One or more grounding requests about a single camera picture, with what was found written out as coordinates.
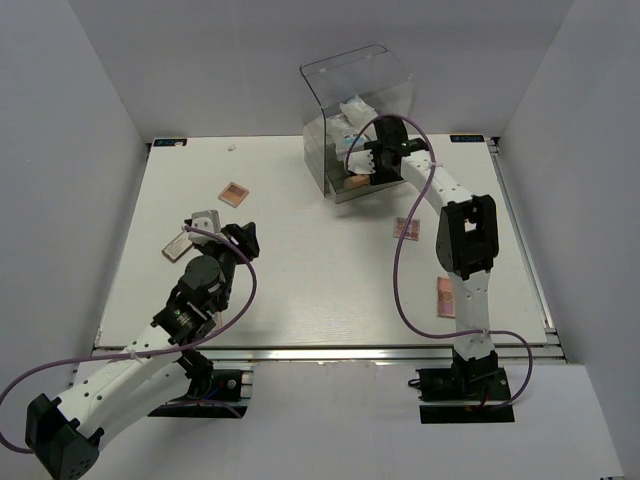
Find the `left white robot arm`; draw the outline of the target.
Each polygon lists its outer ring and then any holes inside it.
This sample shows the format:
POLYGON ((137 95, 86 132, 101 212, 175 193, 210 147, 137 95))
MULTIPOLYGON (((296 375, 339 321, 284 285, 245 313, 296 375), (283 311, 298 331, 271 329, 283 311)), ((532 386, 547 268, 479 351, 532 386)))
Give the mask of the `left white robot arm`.
POLYGON ((199 254, 139 337, 80 385, 29 404, 25 442, 52 478, 81 478, 111 440, 156 409, 222 405, 226 382, 196 347, 225 329, 235 270, 260 252, 256 226, 215 230, 197 218, 185 229, 199 254))

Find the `clear acrylic drawer organizer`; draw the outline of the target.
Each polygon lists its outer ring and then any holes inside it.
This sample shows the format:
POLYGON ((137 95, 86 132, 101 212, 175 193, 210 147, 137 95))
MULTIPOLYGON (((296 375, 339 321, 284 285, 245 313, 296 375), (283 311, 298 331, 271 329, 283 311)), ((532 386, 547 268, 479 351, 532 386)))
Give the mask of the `clear acrylic drawer organizer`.
POLYGON ((299 67, 304 82, 304 161, 321 193, 343 203, 394 186, 351 180, 373 171, 364 144, 376 139, 368 121, 379 114, 410 113, 412 75, 380 44, 370 44, 299 67))

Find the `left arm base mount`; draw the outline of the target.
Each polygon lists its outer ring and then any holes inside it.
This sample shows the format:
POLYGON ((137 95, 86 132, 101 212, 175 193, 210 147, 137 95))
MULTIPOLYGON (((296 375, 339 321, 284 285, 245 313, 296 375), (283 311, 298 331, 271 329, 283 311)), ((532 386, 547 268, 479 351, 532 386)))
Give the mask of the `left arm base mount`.
POLYGON ((187 386, 178 397, 148 414, 159 418, 241 419, 247 412, 253 371, 220 368, 197 351, 187 351, 176 361, 187 386))

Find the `white wipes pack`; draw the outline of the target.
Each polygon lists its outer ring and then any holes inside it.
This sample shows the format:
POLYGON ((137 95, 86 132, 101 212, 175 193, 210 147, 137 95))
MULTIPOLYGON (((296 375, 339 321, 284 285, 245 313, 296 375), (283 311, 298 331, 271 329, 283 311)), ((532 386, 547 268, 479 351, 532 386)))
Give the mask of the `white wipes pack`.
POLYGON ((357 130, 362 130, 372 119, 378 116, 377 111, 359 95, 352 97, 345 103, 340 103, 339 108, 357 130))
POLYGON ((327 118, 326 130, 335 145, 337 160, 343 161, 348 150, 355 143, 358 130, 349 122, 344 114, 327 118))

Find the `eyeshadow palette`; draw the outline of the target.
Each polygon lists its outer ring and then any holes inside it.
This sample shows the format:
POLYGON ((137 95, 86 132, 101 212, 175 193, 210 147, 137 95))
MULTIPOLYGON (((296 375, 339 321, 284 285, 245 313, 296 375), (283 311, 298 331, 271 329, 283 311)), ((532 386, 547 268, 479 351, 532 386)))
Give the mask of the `eyeshadow palette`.
POLYGON ((398 217, 395 221, 393 236, 399 238, 402 232, 405 232, 404 238, 407 240, 418 241, 420 237, 420 220, 412 219, 409 226, 405 226, 406 219, 398 217))

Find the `foundation bottle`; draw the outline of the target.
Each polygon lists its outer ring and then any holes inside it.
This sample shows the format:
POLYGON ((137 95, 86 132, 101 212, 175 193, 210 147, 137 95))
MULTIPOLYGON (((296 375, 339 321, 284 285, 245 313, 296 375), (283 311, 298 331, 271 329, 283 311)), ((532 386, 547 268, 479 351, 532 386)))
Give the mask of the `foundation bottle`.
POLYGON ((344 188, 345 189, 353 189, 359 188, 362 186, 366 186, 370 184, 370 176, 369 175, 350 175, 344 180, 344 188))

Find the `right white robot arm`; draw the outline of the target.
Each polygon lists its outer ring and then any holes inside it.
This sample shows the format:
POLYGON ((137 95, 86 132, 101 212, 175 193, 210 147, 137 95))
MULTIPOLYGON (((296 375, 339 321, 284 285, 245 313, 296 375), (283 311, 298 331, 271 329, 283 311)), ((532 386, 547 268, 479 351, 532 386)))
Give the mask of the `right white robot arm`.
POLYGON ((376 139, 366 143, 365 149, 373 157, 375 181, 404 180, 419 191, 410 212, 427 201, 439 215, 435 251, 453 288, 456 331, 436 337, 454 341, 452 388, 472 399, 498 370, 488 301, 490 273, 499 252, 496 203, 455 180, 436 160, 425 134, 411 140, 405 127, 408 122, 395 114, 368 121, 376 139))

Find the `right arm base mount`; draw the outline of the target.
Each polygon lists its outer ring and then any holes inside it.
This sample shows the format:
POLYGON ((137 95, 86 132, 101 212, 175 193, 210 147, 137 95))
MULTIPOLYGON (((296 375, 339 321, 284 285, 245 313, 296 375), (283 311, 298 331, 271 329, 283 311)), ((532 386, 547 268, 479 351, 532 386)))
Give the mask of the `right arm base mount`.
POLYGON ((407 386, 418 392, 420 421, 425 425, 462 425, 514 423, 511 405, 499 407, 511 399, 506 372, 464 387, 450 368, 416 371, 407 386))

